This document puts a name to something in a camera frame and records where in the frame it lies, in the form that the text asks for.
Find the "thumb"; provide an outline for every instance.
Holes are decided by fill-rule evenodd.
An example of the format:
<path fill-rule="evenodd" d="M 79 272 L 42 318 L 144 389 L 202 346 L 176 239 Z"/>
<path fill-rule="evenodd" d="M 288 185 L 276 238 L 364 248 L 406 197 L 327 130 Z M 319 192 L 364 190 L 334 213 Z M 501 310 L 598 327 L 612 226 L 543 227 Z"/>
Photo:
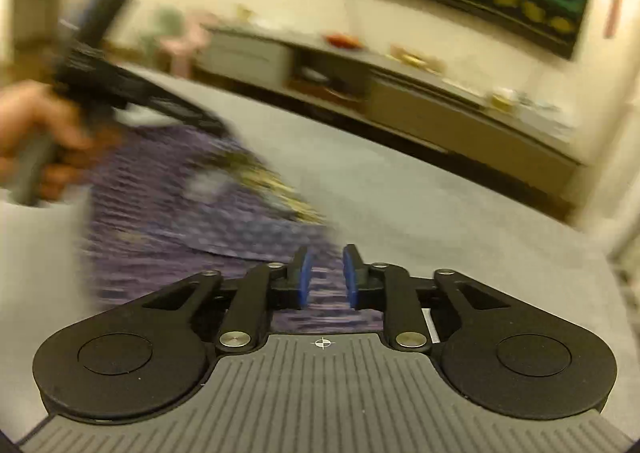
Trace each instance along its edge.
<path fill-rule="evenodd" d="M 75 150 L 92 147 L 91 138 L 81 125 L 80 110 L 76 105 L 50 94 L 40 102 L 40 121 L 49 129 L 57 143 Z"/>

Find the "cabinet drawer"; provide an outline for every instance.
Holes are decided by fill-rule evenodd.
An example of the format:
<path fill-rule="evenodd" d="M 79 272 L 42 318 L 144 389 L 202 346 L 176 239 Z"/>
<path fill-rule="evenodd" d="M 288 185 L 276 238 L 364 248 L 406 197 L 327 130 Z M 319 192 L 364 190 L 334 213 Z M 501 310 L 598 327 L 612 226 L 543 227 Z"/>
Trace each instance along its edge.
<path fill-rule="evenodd" d="M 560 195 L 579 166 L 481 114 L 382 78 L 372 82 L 367 116 L 481 162 L 549 195 Z"/>
<path fill-rule="evenodd" d="M 278 87 L 289 76 L 290 49 L 277 42 L 217 33 L 198 64 L 213 74 Z"/>

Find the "gray ribbed plate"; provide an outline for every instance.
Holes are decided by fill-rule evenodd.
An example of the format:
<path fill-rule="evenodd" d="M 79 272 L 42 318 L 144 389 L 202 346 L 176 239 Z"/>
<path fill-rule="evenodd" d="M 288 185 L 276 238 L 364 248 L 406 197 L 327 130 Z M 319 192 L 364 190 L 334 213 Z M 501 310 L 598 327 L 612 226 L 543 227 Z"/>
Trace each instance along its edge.
<path fill-rule="evenodd" d="M 26 453 L 620 453 L 631 441 L 600 414 L 525 421 L 444 383 L 428 357 L 375 334 L 269 337 L 221 359 L 190 400 L 144 422 L 54 417 Z"/>

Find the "hand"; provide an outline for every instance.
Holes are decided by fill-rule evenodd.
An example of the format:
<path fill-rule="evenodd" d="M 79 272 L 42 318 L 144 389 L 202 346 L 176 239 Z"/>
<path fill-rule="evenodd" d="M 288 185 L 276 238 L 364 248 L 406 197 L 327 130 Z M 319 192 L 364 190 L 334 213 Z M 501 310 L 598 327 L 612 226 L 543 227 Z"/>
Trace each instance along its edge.
<path fill-rule="evenodd" d="M 79 182 L 84 169 L 120 140 L 114 123 L 94 136 L 85 133 L 78 107 L 55 96 L 46 84 L 8 86 L 0 90 L 0 184 L 11 176 L 20 144 L 38 129 L 50 131 L 63 148 L 59 163 L 43 172 L 40 197 L 45 200 L 59 198 L 66 185 Z"/>

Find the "purple knitted fabric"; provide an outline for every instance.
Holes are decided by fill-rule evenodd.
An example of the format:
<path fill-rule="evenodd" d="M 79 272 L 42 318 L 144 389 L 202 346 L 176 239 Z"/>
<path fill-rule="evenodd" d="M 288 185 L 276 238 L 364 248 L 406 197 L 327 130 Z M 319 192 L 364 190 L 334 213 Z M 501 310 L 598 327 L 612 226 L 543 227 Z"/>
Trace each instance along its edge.
<path fill-rule="evenodd" d="M 186 126 L 131 129 L 92 174 L 92 186 L 86 248 L 106 308 L 205 269 L 242 277 L 308 245 L 309 306 L 277 312 L 273 330 L 382 328 L 380 313 L 349 307 L 340 253 L 322 218 L 232 137 Z"/>

